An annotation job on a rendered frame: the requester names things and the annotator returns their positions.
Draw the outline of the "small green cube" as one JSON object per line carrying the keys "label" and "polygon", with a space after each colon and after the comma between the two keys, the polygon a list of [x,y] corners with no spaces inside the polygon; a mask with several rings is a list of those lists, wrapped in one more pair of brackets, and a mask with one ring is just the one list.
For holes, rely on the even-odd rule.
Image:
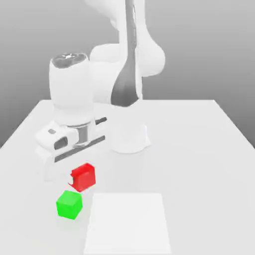
{"label": "small green cube", "polygon": [[75,220],[83,208],[82,195],[65,190],[56,201],[58,216]]}

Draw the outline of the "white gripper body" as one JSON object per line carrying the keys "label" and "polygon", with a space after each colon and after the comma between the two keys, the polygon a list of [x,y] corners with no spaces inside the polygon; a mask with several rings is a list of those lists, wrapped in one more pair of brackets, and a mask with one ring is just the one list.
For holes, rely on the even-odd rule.
{"label": "white gripper body", "polygon": [[49,153],[44,163],[44,180],[53,181],[59,176],[67,175],[74,168],[79,167],[87,161],[91,162],[91,159],[89,159],[92,152],[91,148],[97,146],[105,138],[104,135],[101,135],[87,145],[71,147],[61,153]]}

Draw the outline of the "small red cube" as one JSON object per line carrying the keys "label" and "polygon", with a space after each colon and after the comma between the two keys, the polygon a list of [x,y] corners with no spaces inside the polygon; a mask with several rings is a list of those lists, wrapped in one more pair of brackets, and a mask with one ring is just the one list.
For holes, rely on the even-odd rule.
{"label": "small red cube", "polygon": [[89,163],[85,163],[71,171],[73,183],[69,185],[76,191],[82,192],[96,184],[95,168]]}

